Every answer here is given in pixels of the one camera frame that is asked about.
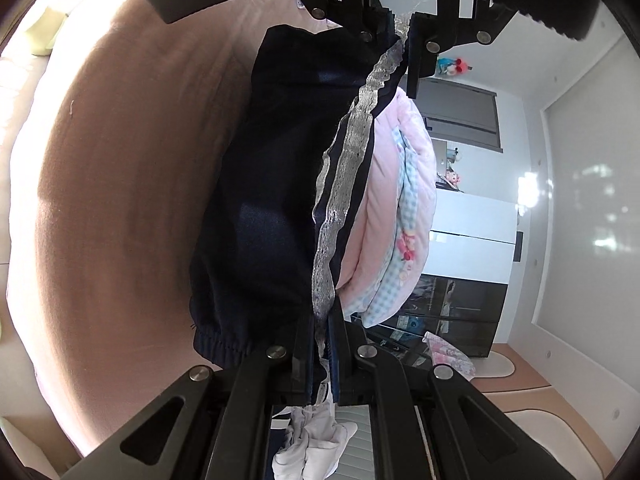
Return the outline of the navy shorts with white stripes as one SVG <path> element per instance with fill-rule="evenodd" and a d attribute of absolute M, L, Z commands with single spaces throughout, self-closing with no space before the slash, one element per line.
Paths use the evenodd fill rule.
<path fill-rule="evenodd" d="M 281 346 L 306 396 L 317 391 L 316 340 L 404 49 L 396 34 L 267 30 L 190 263 L 193 345 L 204 359 L 234 370 Z"/>

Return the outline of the white and navy clothes pile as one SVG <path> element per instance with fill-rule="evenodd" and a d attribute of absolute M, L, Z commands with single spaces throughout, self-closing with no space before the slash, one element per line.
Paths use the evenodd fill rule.
<path fill-rule="evenodd" d="M 284 443 L 271 461 L 273 478 L 324 480 L 334 474 L 358 430 L 356 422 L 338 422 L 335 408 L 331 387 L 322 385 L 314 404 L 281 412 L 290 421 Z"/>

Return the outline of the red blue plush toy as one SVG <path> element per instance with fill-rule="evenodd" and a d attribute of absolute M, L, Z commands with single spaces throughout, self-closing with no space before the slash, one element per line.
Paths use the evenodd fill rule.
<path fill-rule="evenodd" d="M 436 75 L 442 77 L 460 76 L 472 69 L 463 58 L 439 58 L 436 62 Z"/>

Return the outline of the grey door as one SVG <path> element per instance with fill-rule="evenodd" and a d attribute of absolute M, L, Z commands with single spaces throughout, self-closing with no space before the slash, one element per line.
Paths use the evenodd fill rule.
<path fill-rule="evenodd" d="M 502 152 L 495 92 L 424 78 L 413 101 L 433 138 Z"/>

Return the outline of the grey green padded headboard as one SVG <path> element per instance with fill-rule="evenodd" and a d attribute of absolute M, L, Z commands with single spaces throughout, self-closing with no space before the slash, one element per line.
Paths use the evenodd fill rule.
<path fill-rule="evenodd" d="M 349 440 L 331 479 L 374 480 L 374 453 L 369 408 L 365 405 L 339 406 L 336 409 L 336 420 L 342 424 L 353 422 L 358 426 L 358 429 Z"/>

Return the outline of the dark glass wardrobe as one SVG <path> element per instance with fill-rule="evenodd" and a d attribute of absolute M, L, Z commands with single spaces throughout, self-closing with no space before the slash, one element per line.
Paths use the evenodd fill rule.
<path fill-rule="evenodd" d="M 486 358 L 507 289 L 506 284 L 423 274 L 399 311 L 367 333 L 397 352 L 419 348 L 423 337 L 433 334 L 469 358 Z"/>

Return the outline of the white wardrobe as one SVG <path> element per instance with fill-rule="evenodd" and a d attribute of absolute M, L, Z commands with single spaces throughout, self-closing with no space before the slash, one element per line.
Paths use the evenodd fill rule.
<path fill-rule="evenodd" d="M 513 204 L 439 190 L 425 274 L 506 284 L 510 281 L 518 214 Z"/>

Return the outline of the pink checkered folded duvet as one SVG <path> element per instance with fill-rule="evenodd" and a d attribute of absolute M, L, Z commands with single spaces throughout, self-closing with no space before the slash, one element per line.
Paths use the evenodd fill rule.
<path fill-rule="evenodd" d="M 336 292 L 344 318 L 364 327 L 389 320 L 420 280 L 437 203 L 436 156 L 420 110 L 406 92 L 373 125 L 368 180 Z"/>

